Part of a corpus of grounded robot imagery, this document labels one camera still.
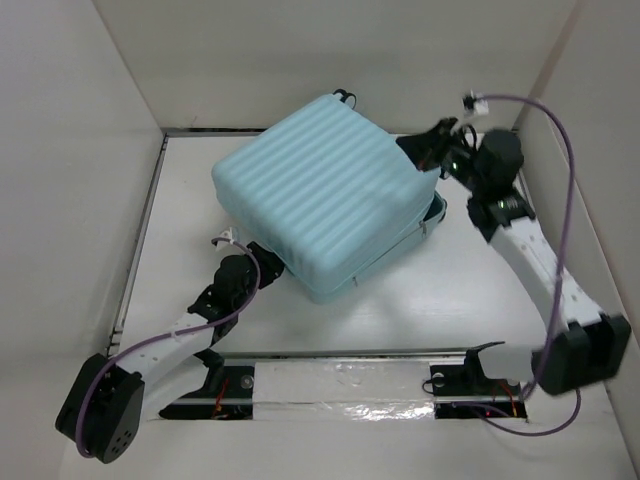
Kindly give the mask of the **light blue hard-shell suitcase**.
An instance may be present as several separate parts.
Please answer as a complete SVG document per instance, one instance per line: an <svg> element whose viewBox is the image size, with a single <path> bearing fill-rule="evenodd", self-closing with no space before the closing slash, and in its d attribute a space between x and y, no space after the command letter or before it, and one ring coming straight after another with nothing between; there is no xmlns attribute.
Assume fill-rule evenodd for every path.
<svg viewBox="0 0 640 480"><path fill-rule="evenodd" d="M222 208L319 304L425 241L447 209L436 191L438 171L418 171L348 96L318 97L211 172Z"/></svg>

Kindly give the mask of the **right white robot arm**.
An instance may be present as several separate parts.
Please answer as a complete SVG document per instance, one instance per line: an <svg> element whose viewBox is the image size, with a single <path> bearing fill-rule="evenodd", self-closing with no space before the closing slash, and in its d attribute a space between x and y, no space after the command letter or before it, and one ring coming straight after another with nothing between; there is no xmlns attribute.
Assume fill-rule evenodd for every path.
<svg viewBox="0 0 640 480"><path fill-rule="evenodd" d="M519 138L492 129L471 146L456 118L396 143L419 171L437 170L457 180L470 197L471 223L509 265L545 323L540 346L491 342L468 350L462 381L484 393L498 379L534 382L558 396L617 376L631 336L621 314L606 313L559 265L532 206L515 188L524 164Z"/></svg>

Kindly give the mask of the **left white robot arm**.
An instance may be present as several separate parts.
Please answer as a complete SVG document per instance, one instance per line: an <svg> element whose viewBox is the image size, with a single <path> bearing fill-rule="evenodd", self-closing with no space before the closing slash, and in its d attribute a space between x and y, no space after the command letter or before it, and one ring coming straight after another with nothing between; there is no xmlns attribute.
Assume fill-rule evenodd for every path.
<svg viewBox="0 0 640 480"><path fill-rule="evenodd" d="M83 363L55 420L82 457L109 464L131 446L144 420L175 399L220 390L224 361L212 346L284 271L283 262L255 242L238 249L221 260L211 284L168 331Z"/></svg>

